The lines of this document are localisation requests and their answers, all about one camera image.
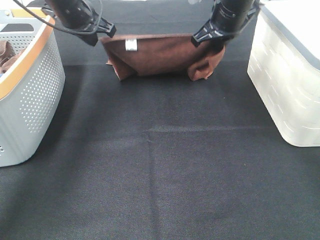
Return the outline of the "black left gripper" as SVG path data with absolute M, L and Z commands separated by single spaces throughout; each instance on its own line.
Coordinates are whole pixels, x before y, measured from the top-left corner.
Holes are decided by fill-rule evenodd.
M 116 26 L 104 19 L 95 15 L 88 23 L 72 30 L 72 35 L 79 37 L 86 44 L 95 47 L 98 42 L 98 34 L 106 34 L 112 38 L 117 29 Z

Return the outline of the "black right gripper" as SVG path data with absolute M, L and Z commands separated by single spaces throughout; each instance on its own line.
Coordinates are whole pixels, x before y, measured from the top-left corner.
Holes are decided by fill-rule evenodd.
M 198 47 L 202 42 L 219 40 L 228 42 L 242 33 L 246 28 L 249 21 L 245 21 L 238 30 L 226 31 L 221 30 L 217 26 L 213 25 L 210 21 L 207 21 L 198 32 L 192 35 L 191 42 L 195 47 Z

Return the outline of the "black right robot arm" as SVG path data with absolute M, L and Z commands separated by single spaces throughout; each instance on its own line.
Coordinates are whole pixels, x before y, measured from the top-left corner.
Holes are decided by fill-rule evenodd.
M 215 0 L 211 16 L 191 37 L 195 47 L 207 41 L 226 43 L 237 37 L 260 11 L 259 0 Z

